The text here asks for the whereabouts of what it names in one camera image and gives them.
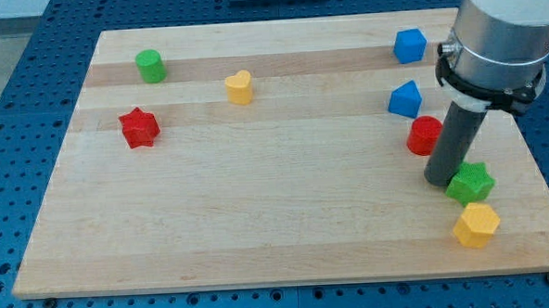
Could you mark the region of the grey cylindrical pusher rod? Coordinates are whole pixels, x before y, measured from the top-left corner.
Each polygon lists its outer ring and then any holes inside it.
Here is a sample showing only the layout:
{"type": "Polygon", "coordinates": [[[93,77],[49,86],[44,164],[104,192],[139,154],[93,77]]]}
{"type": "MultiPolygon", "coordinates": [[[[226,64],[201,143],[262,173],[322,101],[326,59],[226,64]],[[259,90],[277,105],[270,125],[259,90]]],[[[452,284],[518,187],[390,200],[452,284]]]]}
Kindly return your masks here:
{"type": "Polygon", "coordinates": [[[431,185],[450,184],[459,171],[486,114],[486,111],[468,111],[451,102],[424,171],[425,179],[431,185]]]}

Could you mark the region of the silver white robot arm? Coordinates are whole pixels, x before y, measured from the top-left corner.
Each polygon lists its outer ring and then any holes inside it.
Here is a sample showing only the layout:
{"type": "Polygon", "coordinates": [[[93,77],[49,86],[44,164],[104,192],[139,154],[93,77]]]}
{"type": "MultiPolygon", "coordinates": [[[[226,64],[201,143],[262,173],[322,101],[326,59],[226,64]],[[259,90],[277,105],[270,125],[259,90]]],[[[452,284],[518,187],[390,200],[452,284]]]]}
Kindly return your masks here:
{"type": "Polygon", "coordinates": [[[549,0],[463,0],[435,76],[452,100],[424,171],[447,186],[490,110],[524,114],[546,85],[549,0]]]}

